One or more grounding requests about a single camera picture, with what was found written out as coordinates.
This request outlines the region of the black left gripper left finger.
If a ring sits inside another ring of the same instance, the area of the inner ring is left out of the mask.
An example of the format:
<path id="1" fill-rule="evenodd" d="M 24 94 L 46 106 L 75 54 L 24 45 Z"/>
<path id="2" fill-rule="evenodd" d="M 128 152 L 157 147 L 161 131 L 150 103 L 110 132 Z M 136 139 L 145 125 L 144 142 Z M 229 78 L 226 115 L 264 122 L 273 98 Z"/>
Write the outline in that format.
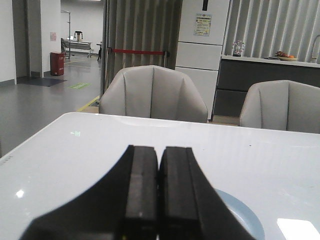
<path id="1" fill-rule="evenodd" d="M 158 160 L 153 147 L 129 145 L 98 182 L 34 219 L 22 240 L 155 240 Z"/>

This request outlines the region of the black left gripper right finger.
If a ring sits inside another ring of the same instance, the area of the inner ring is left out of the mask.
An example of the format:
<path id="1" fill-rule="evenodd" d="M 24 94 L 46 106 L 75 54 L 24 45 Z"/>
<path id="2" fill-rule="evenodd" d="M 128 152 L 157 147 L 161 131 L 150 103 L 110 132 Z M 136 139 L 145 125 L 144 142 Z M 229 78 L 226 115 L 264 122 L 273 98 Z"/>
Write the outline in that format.
<path id="1" fill-rule="evenodd" d="M 161 240 L 252 240 L 201 170 L 192 148 L 165 148 L 158 173 Z"/>

